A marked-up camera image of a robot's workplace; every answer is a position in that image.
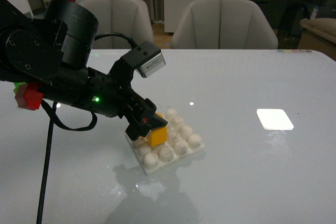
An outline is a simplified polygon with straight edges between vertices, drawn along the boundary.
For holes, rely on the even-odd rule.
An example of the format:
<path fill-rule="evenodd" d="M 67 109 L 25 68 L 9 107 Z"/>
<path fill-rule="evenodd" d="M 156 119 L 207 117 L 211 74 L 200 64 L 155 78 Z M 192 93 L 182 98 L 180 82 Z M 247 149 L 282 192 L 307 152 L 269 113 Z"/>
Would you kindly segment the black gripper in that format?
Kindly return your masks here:
<path fill-rule="evenodd" d="M 132 121 L 126 135 L 136 141 L 150 130 L 166 127 L 168 122 L 155 113 L 156 107 L 131 88 L 136 65 L 119 59 L 108 74 L 63 63 L 50 84 L 42 84 L 44 98 L 107 117 L 126 117 Z"/>

